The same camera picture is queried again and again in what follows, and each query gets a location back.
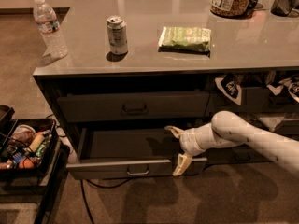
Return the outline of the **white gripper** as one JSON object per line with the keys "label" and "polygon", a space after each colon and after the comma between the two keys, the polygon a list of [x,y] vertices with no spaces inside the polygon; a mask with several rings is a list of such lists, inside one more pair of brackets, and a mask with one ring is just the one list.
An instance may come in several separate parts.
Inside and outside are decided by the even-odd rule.
{"label": "white gripper", "polygon": [[168,125],[164,127],[170,131],[177,139],[179,139],[180,147],[185,152],[178,155],[177,167],[173,172],[173,176],[183,175],[192,163],[192,157],[197,156],[206,151],[202,138],[204,137],[201,128],[191,128],[183,131],[182,129]]}

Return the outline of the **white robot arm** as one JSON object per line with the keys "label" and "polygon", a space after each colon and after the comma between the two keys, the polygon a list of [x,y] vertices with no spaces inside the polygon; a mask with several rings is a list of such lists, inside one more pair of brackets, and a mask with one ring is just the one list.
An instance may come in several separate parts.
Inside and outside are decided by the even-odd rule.
{"label": "white robot arm", "polygon": [[208,124],[182,130],[165,127],[180,142],[184,151],[178,155],[173,176],[182,175],[194,156],[211,148],[228,148],[248,145],[286,171],[299,176],[299,142],[291,138],[257,128],[230,111],[217,112]]}

